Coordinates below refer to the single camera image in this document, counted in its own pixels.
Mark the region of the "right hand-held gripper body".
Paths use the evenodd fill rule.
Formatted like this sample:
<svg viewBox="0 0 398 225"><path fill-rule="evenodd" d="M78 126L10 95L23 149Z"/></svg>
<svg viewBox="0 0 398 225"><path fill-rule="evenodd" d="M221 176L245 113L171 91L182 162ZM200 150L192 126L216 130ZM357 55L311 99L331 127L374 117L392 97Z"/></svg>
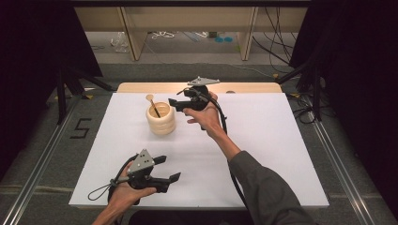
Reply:
<svg viewBox="0 0 398 225"><path fill-rule="evenodd" d="M201 77L197 77L188 82L188 87L183 90L183 93L184 96L188 97L190 100L184 103L184 108L202 111L211 99L207 86L209 84L216 84L219 82L219 80Z"/></svg>

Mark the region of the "person's left hand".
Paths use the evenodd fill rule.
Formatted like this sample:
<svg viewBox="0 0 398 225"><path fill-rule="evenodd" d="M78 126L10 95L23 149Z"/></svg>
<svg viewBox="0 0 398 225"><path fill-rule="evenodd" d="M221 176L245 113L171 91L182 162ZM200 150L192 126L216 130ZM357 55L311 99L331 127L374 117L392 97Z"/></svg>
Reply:
<svg viewBox="0 0 398 225"><path fill-rule="evenodd" d="M134 189L128 183L121 183L116 188L108 202L107 208L114 216L119 216L131 208L140 199L156 193L154 187Z"/></svg>

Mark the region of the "wooden shelf unit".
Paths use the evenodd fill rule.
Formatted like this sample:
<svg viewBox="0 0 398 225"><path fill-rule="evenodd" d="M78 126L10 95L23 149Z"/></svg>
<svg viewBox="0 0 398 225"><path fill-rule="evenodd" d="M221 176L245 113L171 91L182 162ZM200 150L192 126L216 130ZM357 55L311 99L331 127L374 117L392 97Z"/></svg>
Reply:
<svg viewBox="0 0 398 225"><path fill-rule="evenodd" d="M130 57L140 59L150 31L235 32L241 59L249 59L252 35L270 32L276 25L284 33L297 33L305 7L77 7L86 32L123 32Z"/></svg>

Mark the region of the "person's right hand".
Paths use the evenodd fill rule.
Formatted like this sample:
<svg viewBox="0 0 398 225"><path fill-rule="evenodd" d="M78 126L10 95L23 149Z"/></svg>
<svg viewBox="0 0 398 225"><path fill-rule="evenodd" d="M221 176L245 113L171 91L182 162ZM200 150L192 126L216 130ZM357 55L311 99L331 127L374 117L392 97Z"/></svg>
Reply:
<svg viewBox="0 0 398 225"><path fill-rule="evenodd" d="M202 111L185 108L183 112L191 117L188 120L189 124L198 123L213 140L218 140L226 135L220 122L219 111L214 103L209 102Z"/></svg>

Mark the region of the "aluminium floor rail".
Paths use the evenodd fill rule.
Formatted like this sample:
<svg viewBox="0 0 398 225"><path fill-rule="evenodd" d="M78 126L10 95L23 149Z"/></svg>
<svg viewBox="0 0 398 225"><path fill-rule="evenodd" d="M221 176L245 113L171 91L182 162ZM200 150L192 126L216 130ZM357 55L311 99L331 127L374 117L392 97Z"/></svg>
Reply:
<svg viewBox="0 0 398 225"><path fill-rule="evenodd" d="M18 192L18 196L14 203L8 210L6 217L0 225L18 225L25 208L29 204L33 193L35 192L36 186L38 185L39 180L44 174L50 160L53 157L57 146L62 139L62 136L66 130L66 127L69 124L70 118L74 113L74 110L78 104L79 100L72 100L67 107L67 112L64 118L55 126L55 129L51 135L50 140L47 142L43 152L41 153L34 169L29 174L27 181L20 188Z"/></svg>
<svg viewBox="0 0 398 225"><path fill-rule="evenodd" d="M314 129L318 135L320 142L322 143L330 164L332 165L341 185L344 193L349 200L355 214L361 225L375 225L375 221L369 212L369 208L366 205L363 198L360 196L360 192L356 188L351 176L348 173L343 161L341 160L329 134L327 133L322 122L315 121Z"/></svg>

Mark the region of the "cream ringed brush holder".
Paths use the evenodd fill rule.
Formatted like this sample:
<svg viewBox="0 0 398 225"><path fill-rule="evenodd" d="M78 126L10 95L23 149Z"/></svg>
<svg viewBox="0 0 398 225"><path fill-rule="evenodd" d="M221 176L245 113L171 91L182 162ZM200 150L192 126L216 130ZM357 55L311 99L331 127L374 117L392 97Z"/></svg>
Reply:
<svg viewBox="0 0 398 225"><path fill-rule="evenodd" d="M175 110L167 102L155 102L155 106L147 108L145 116L156 135L168 135L176 128Z"/></svg>

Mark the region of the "clear plastic bag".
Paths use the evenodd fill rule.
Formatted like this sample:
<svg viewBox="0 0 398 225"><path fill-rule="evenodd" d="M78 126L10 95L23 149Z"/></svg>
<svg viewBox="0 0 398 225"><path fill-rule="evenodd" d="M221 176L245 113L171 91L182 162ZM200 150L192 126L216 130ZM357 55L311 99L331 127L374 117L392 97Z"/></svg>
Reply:
<svg viewBox="0 0 398 225"><path fill-rule="evenodd" d="M116 35L111 38L110 44L117 53L128 53L130 51L124 32L117 32Z"/></svg>

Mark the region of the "black curtain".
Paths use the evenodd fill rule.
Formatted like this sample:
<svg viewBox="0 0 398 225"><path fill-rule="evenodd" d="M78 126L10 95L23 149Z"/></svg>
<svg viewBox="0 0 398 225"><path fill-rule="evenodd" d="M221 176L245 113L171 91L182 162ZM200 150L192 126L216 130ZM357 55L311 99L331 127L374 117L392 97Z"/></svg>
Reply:
<svg viewBox="0 0 398 225"><path fill-rule="evenodd" d="M398 0L311 0L290 66L306 62L323 36L332 108L398 219Z"/></svg>
<svg viewBox="0 0 398 225"><path fill-rule="evenodd" d="M63 76L101 76L73 6L62 0L0 0L0 180L23 150Z"/></svg>

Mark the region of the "black tripod stand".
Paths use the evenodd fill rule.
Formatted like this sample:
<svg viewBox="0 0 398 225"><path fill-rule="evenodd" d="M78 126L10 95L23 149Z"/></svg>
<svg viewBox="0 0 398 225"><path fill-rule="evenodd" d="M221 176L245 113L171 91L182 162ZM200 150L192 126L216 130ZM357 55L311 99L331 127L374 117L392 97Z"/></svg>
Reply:
<svg viewBox="0 0 398 225"><path fill-rule="evenodd" d="M312 109L314 118L321 121L320 115L320 73L318 66L314 62L306 62L301 66L293 69L291 72L287 73L283 77L277 80L277 84L283 84L294 77L299 75L296 88L300 93L304 93L313 90L313 102Z"/></svg>
<svg viewBox="0 0 398 225"><path fill-rule="evenodd" d="M84 72L76 67L61 67L57 73L57 102L58 102L58 122L60 125L67 117L67 102L65 87L75 96L81 96L84 92L84 88L80 82L80 79L84 79L96 86L106 90L114 91L115 89L106 82L103 82L89 73Z"/></svg>

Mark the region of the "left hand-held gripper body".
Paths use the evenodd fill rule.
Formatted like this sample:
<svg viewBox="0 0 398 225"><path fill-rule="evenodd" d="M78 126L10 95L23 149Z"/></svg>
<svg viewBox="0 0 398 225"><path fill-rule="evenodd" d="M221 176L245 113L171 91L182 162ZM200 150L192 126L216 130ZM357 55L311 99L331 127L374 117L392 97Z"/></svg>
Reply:
<svg viewBox="0 0 398 225"><path fill-rule="evenodd" d="M153 188L150 182L153 178L151 172L155 166L153 157L150 156L146 149L143 149L138 155L132 158L127 175L118 177L117 183L128 183L134 189ZM158 193L166 193L168 187L155 187L155 189Z"/></svg>

